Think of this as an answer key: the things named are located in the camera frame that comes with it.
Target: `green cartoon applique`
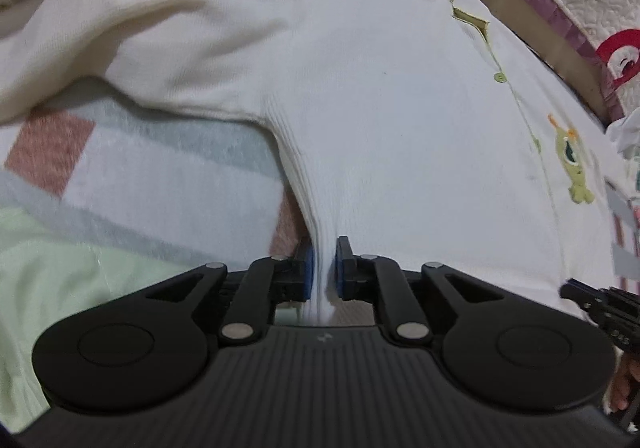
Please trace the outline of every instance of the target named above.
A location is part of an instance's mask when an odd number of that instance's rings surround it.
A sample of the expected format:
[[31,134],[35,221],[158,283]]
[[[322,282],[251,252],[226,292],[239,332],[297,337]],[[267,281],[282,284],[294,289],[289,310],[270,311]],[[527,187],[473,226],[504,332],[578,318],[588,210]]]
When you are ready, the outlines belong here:
[[593,193],[587,189],[587,179],[580,164],[578,154],[574,149],[574,145],[578,141],[577,133],[572,128],[564,131],[558,126],[558,123],[556,123],[556,120],[551,114],[549,114],[548,117],[551,124],[556,128],[556,152],[564,167],[564,171],[572,182],[569,188],[571,200],[576,204],[580,204],[581,202],[591,204],[595,197]]

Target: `ribbed black surface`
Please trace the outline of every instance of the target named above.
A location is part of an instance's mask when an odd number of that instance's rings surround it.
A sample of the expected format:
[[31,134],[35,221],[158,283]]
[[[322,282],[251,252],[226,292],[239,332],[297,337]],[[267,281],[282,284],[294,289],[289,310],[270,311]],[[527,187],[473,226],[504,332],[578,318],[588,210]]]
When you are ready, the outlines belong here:
[[443,378],[431,355],[389,345],[375,327],[272,327],[225,349],[172,402],[126,417],[54,409],[20,436],[47,448],[615,448],[594,408],[509,414]]

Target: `hand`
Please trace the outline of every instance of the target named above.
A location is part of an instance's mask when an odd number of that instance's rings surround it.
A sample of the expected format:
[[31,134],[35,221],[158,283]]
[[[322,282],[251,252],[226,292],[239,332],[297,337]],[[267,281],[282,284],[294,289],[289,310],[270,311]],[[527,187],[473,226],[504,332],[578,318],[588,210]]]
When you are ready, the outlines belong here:
[[640,381],[640,358],[634,358],[631,354],[623,354],[620,366],[613,376],[611,384],[610,407],[612,412],[626,410],[629,406],[628,397],[631,392],[631,384]]

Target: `mint green cloth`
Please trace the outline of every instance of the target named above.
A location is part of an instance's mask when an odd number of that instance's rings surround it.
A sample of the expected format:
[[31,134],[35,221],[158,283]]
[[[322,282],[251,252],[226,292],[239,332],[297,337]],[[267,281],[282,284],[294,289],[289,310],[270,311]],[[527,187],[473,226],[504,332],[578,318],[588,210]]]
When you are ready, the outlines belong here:
[[53,323],[185,268],[108,247],[72,243],[22,209],[0,208],[0,422],[23,430],[48,405],[31,367]]

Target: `gray stripe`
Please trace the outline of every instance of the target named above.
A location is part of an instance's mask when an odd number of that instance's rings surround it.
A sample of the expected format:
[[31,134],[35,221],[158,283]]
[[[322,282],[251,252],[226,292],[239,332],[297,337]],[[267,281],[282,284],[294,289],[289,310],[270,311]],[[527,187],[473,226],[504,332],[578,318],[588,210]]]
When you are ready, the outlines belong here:
[[195,267],[209,261],[226,263],[230,271],[246,269],[239,259],[212,258],[204,253],[140,235],[113,224],[86,209],[66,205],[49,193],[36,188],[8,170],[0,169],[0,205],[19,206],[45,227],[72,241],[117,247],[144,256]]
[[617,215],[625,221],[631,229],[636,229],[636,219],[634,218],[634,213],[628,202],[623,199],[616,190],[614,190],[608,184],[605,184],[605,189],[607,191],[607,200],[609,201],[609,208],[611,209],[614,215]]
[[83,78],[46,106],[95,121],[99,126],[160,142],[220,164],[284,179],[273,135],[254,124],[198,119],[150,110],[97,78]]
[[616,276],[629,278],[631,280],[640,280],[640,260],[638,260],[633,253],[622,249],[616,243],[611,244],[611,253],[613,255],[613,267]]

